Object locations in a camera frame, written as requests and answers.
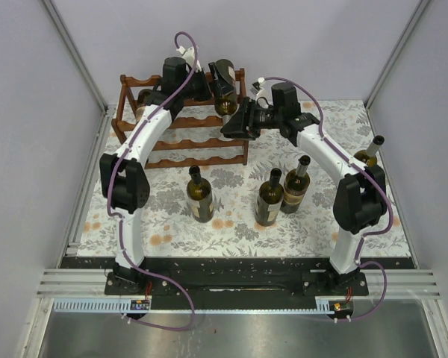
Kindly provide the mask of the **wine bottle brown label back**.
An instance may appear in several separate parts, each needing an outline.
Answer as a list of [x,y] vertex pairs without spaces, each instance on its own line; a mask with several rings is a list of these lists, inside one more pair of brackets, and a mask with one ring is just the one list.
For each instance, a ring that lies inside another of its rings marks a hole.
[[219,59],[210,63],[209,68],[212,76],[210,88],[214,94],[214,109],[225,125],[238,108],[234,65],[230,60]]

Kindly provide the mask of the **brown wooden wine rack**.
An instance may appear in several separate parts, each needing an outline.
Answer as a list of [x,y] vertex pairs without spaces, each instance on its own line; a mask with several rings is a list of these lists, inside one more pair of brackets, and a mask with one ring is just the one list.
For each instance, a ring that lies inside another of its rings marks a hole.
[[[134,98],[133,88],[150,91],[158,83],[159,77],[153,75],[146,80],[137,80],[121,75],[121,91],[116,107],[116,115],[111,127],[120,143],[131,137],[136,126],[123,118],[125,108],[134,115],[138,112],[138,100]],[[178,168],[185,166],[216,166],[248,163],[249,143],[241,139],[220,138],[217,131],[223,120],[215,113],[199,115],[198,110],[212,110],[214,100],[184,102],[183,111],[162,134],[152,149],[152,159],[147,160],[147,169]]]

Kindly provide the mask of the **green wine bottle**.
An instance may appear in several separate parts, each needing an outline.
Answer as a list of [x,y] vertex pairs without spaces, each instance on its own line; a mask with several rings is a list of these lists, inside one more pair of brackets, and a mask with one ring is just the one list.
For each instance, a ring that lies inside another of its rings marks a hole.
[[146,99],[149,97],[149,95],[152,93],[150,89],[142,89],[137,98],[137,109],[135,112],[135,119],[136,122],[139,122],[143,116],[143,112],[146,107]]

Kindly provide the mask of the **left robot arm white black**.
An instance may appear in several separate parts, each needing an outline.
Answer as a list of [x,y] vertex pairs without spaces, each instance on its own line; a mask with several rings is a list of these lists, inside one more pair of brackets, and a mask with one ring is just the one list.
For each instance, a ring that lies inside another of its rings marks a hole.
[[149,199],[150,185],[144,166],[160,136],[186,104],[212,102],[216,113],[226,119],[237,109],[240,93],[235,83],[241,71],[230,60],[209,63],[205,73],[195,57],[168,57],[160,76],[139,81],[121,77],[121,101],[129,101],[136,122],[131,125],[117,117],[112,127],[121,146],[99,161],[102,194],[107,213],[116,218],[118,252],[113,276],[132,295],[143,292],[149,272],[142,267],[145,256],[140,243],[142,209]]

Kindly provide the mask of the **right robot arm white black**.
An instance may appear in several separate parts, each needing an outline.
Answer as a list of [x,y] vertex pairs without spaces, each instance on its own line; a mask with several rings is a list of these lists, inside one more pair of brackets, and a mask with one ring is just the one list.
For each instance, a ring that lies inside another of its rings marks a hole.
[[385,172],[348,154],[323,130],[323,115],[302,112],[297,98],[300,85],[279,77],[271,80],[271,104],[263,107],[257,98],[244,98],[221,132],[229,139],[255,140],[261,130],[277,129],[335,182],[333,215],[339,225],[338,241],[329,258],[331,267],[318,282],[333,295],[342,295],[364,267],[361,251],[367,237],[376,235],[374,226],[383,215],[393,215],[386,195]]

